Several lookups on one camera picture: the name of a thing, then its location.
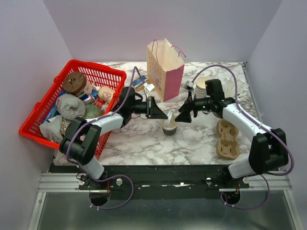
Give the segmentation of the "white plastic cup lid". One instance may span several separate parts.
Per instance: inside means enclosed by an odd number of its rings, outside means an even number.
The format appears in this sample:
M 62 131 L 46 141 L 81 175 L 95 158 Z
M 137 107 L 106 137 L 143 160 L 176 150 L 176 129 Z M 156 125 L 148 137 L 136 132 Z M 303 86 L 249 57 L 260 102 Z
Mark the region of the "white plastic cup lid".
M 166 126 L 172 126 L 173 123 L 173 112 L 169 111 L 167 114 L 167 120 L 165 121 Z

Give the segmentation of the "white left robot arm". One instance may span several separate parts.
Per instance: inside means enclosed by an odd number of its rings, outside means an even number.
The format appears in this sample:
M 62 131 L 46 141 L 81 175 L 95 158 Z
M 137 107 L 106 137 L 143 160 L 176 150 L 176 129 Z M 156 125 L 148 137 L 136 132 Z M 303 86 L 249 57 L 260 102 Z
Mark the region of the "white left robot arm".
M 103 175 L 105 169 L 94 156 L 99 139 L 108 132 L 127 125 L 132 114 L 144 114 L 149 119 L 168 119 L 154 97 L 150 96 L 143 101 L 142 96 L 133 88 L 125 87 L 111 112 L 94 119 L 78 117 L 67 128 L 59 151 L 68 160 L 73 159 L 77 166 L 91 176 L 90 184 L 95 189 L 102 189 L 106 185 L 106 177 Z

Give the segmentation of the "black paper coffee cup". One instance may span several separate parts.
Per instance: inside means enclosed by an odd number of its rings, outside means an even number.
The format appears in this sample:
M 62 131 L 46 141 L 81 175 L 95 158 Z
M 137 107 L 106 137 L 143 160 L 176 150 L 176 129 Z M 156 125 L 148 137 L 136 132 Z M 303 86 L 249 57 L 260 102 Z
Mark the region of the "black paper coffee cup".
M 165 136 L 172 137 L 177 132 L 177 123 L 174 120 L 170 121 L 170 123 L 164 121 L 162 123 L 162 130 Z

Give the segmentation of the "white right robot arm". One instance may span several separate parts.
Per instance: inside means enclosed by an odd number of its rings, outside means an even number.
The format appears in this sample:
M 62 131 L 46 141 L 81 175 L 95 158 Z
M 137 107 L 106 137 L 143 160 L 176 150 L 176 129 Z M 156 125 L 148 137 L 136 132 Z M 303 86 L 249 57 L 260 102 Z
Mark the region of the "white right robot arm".
M 205 82 L 207 96 L 197 99 L 194 97 L 195 83 L 187 81 L 184 88 L 188 97 L 179 109 L 176 122 L 191 123 L 199 111 L 216 114 L 233 124 L 251 142 L 247 159 L 230 164 L 221 175 L 223 186 L 230 188 L 238 182 L 238 178 L 268 173 L 289 163 L 286 148 L 285 132 L 262 125 L 257 119 L 236 104 L 232 97 L 226 98 L 219 79 Z

